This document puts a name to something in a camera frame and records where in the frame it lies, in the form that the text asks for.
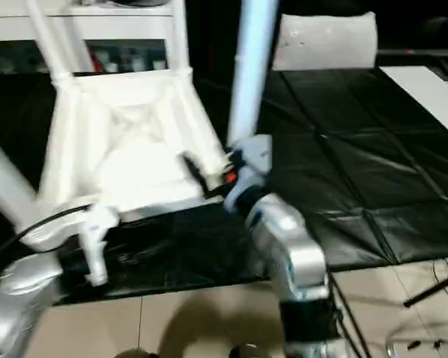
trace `white shelf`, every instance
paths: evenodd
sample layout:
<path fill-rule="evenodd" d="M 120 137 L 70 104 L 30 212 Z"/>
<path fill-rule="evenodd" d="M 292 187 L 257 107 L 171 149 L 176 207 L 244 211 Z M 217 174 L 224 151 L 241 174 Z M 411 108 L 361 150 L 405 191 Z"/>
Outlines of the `white shelf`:
<path fill-rule="evenodd" d="M 145 22 L 142 16 L 77 16 L 72 23 L 67 19 L 70 18 L 52 17 L 52 26 L 58 36 L 68 34 L 70 29 L 84 40 L 156 40 L 167 39 L 172 33 L 172 20 L 163 16 L 147 16 Z M 35 37 L 29 18 L 0 18 L 0 41 L 35 40 Z"/>
<path fill-rule="evenodd" d="M 154 7 L 120 7 L 112 4 L 71 5 L 70 0 L 40 0 L 48 16 L 171 16 L 171 4 Z M 28 16 L 24 0 L 0 0 L 0 18 Z"/>

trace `black plastic sheet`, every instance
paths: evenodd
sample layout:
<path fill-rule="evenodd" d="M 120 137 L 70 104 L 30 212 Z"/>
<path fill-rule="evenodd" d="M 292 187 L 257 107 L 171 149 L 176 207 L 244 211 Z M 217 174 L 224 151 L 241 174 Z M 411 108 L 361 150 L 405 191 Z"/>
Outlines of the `black plastic sheet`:
<path fill-rule="evenodd" d="M 194 83 L 224 142 L 230 84 Z M 45 76 L 0 77 L 0 142 L 35 186 L 54 99 Z M 448 131 L 378 69 L 271 72 L 258 132 L 273 136 L 271 188 L 304 215 L 333 271 L 448 257 Z M 72 243 L 60 250 L 72 263 L 64 303 L 265 278 L 243 221 L 219 204 L 107 241 L 110 283 L 99 289 L 83 281 Z M 25 252 L 4 252 L 0 268 Z"/>

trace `white floor tile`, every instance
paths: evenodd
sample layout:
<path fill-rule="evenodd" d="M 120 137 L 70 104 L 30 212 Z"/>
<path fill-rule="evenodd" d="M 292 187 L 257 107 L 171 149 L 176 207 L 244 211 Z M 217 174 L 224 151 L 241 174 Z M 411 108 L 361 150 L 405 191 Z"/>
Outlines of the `white floor tile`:
<path fill-rule="evenodd" d="M 406 263 L 405 265 L 394 266 L 393 268 L 397 274 L 428 274 L 432 272 L 433 260 L 422 261 L 421 263 Z M 446 274 L 447 271 L 448 268 L 444 260 L 435 261 L 435 272 L 437 274 Z"/>
<path fill-rule="evenodd" d="M 44 313 L 25 358 L 113 358 L 138 345 L 140 298 L 55 307 Z"/>
<path fill-rule="evenodd" d="M 277 300 L 267 283 L 143 298 L 140 347 L 160 358 L 226 358 L 251 343 L 282 357 Z"/>
<path fill-rule="evenodd" d="M 435 350 L 434 341 L 421 342 L 419 347 L 408 350 L 408 342 L 397 342 L 394 345 L 394 352 L 399 358 L 448 358 L 448 345 L 442 346 L 439 350 Z"/>
<path fill-rule="evenodd" d="M 407 295 L 392 268 L 350 271 L 335 276 L 374 358 L 386 357 L 385 343 L 388 339 L 408 339 L 409 343 L 413 339 L 429 338 L 418 312 L 402 305 Z M 345 315 L 344 323 L 352 327 L 348 315 Z M 400 356 L 435 357 L 423 352 L 418 356 L 414 352 L 404 352 Z"/>
<path fill-rule="evenodd" d="M 444 264 L 437 264 L 437 277 L 444 279 Z M 398 271 L 398 276 L 409 297 L 424 291 L 435 284 L 430 266 L 427 270 Z M 414 306 L 420 314 L 431 337 L 448 339 L 448 294 L 439 292 Z"/>

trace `white panel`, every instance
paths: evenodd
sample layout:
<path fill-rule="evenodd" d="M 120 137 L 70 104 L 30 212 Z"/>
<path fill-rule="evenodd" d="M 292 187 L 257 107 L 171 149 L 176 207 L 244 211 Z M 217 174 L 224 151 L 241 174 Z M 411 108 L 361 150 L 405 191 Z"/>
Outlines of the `white panel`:
<path fill-rule="evenodd" d="M 154 7 L 70 6 L 71 0 L 39 0 L 48 16 L 171 16 L 171 4 Z M 23 0 L 0 0 L 0 17 L 27 16 Z"/>
<path fill-rule="evenodd" d="M 77 16 L 74 23 L 86 40 L 164 39 L 172 28 L 168 16 Z"/>
<path fill-rule="evenodd" d="M 35 33 L 28 17 L 0 18 L 0 41 L 34 40 Z"/>
<path fill-rule="evenodd" d="M 423 66 L 382 67 L 382 71 L 448 129 L 448 84 Z"/>

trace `shelf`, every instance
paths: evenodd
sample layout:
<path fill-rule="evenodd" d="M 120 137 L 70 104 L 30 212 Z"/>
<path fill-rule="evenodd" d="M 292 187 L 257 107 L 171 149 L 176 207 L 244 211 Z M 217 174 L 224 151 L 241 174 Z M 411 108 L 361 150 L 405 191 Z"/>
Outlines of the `shelf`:
<path fill-rule="evenodd" d="M 71 5 L 70 0 L 41 0 L 48 16 L 171 16 L 171 4 L 154 7 L 120 7 L 112 4 Z M 0 0 L 0 17 L 28 16 L 24 0 Z"/>

